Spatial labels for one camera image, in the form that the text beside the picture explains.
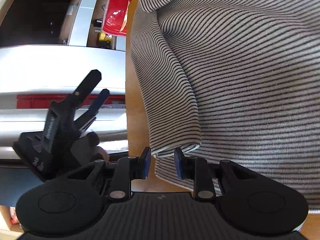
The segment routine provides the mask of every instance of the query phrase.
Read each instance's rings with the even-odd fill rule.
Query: black plastic mount
[[[308,214],[306,200],[297,191],[232,161],[210,164],[185,157],[177,148],[177,174],[194,181],[193,198],[185,192],[132,194],[131,181],[147,178],[150,161],[146,147],[140,157],[111,164],[95,160],[26,192],[16,205],[26,232],[21,239],[101,239],[109,234],[111,239],[126,239],[128,232],[132,239],[170,238],[165,234],[186,239],[182,228],[202,239],[215,234],[221,240],[304,239],[292,232]],[[216,196],[212,179],[218,180],[222,196]],[[122,230],[122,221],[129,228],[137,224],[140,233],[135,227]]]
[[[98,136],[91,132],[85,139],[79,138],[95,120],[109,91],[103,89],[83,115],[75,121],[74,117],[100,80],[100,71],[90,71],[72,94],[59,103],[51,103],[43,131],[22,133],[13,143],[19,157],[42,181],[54,179],[91,160],[90,149],[98,145]],[[73,152],[71,149],[77,140],[80,142]]]
[[[151,150],[117,163],[95,160],[21,196],[16,213],[25,232],[65,236],[92,226],[112,203],[131,198],[131,180],[146,179]]]
[[[196,156],[174,152],[179,179],[194,181],[194,199],[212,202],[233,227],[249,234],[276,236],[303,224],[308,204],[298,191],[262,176],[230,160],[208,163]],[[217,179],[222,196],[216,196]]]

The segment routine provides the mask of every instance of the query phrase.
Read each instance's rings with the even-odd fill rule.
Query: metal screw
[[[121,191],[121,190],[116,190],[116,191],[112,191],[110,193],[110,197],[112,198],[124,198],[125,197],[125,192]]]
[[[198,197],[200,198],[212,198],[214,194],[209,190],[202,190],[198,193]]]

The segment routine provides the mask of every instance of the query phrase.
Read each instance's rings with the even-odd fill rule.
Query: wooden table
[[[126,39],[126,86],[125,99],[127,107],[127,129],[129,141],[129,155],[140,156],[145,146],[149,145],[149,129],[147,115],[142,101],[138,79],[130,57],[130,32],[135,8],[138,0],[132,0],[128,9],[127,39]],[[145,192],[178,192],[187,191],[181,187],[172,185],[159,179],[154,174],[155,160],[149,171],[148,179],[134,180],[132,188]],[[320,240],[320,215],[309,214],[301,230],[301,233],[309,240]]]

